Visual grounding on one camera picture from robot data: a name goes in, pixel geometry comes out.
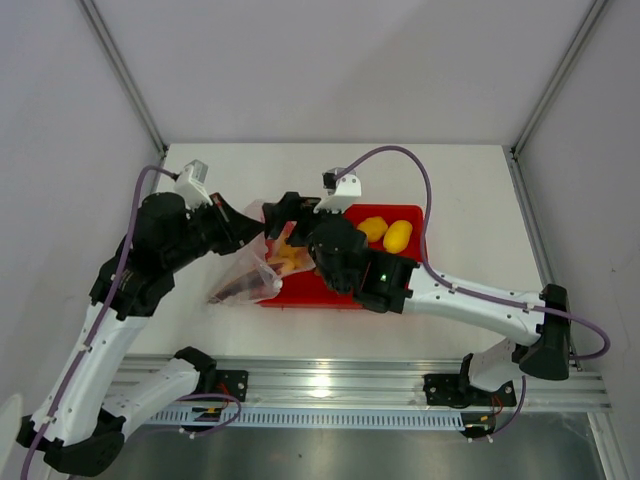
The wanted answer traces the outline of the clear pink-dotted zip bag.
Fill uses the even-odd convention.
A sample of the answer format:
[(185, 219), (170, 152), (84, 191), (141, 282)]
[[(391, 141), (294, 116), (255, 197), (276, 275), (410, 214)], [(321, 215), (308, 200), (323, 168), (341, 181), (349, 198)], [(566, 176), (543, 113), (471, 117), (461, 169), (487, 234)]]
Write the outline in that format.
[(281, 293), (286, 279), (314, 270), (307, 249), (287, 243), (296, 225), (296, 221), (289, 220), (274, 239), (260, 234), (246, 248), (232, 254), (232, 262), (211, 283), (205, 304), (256, 304), (271, 300)]

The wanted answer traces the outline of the orange ginger root piece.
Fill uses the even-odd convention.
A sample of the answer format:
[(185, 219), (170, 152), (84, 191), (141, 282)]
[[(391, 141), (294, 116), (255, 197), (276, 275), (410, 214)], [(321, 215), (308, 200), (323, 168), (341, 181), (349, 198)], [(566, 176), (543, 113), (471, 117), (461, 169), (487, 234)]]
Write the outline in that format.
[(280, 277), (315, 268), (315, 263), (306, 247), (293, 247), (285, 241), (274, 246), (271, 256), (267, 259), (267, 264)]

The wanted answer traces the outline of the purple sweet potato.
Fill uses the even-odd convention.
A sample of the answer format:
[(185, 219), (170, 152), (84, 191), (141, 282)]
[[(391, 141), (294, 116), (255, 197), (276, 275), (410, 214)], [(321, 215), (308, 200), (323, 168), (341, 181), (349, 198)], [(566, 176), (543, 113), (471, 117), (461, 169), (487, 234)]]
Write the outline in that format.
[(276, 297), (282, 285), (282, 279), (272, 271), (253, 269), (233, 280), (218, 282), (207, 294), (207, 302), (256, 303)]

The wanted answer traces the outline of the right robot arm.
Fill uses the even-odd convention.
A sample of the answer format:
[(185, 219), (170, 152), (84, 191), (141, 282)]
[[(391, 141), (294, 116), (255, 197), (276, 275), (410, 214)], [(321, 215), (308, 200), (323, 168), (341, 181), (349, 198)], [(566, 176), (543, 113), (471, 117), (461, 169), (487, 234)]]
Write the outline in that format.
[(493, 289), (372, 249), (345, 217), (356, 200), (287, 192), (263, 205), (265, 236), (274, 239), (293, 223), (288, 244), (308, 251), (329, 290), (366, 310), (434, 315), (501, 335), (501, 342), (462, 361), (454, 393), (468, 403), (481, 402), (520, 375), (568, 378), (570, 325), (563, 288), (548, 285), (540, 294)]

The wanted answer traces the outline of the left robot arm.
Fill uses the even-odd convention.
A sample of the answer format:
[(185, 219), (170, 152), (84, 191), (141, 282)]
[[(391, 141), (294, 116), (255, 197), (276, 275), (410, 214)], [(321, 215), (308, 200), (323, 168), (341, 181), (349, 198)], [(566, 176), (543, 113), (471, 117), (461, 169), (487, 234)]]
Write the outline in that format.
[(208, 253), (234, 253), (264, 231), (262, 222), (234, 210), (219, 194), (190, 207), (175, 193), (133, 203), (128, 230), (90, 291), (83, 330), (63, 373), (41, 407), (22, 418), (17, 442), (59, 473), (95, 477), (131, 434), (182, 398), (233, 401), (217, 362), (194, 347), (179, 350), (141, 386), (118, 400), (105, 398), (118, 368), (174, 275)]

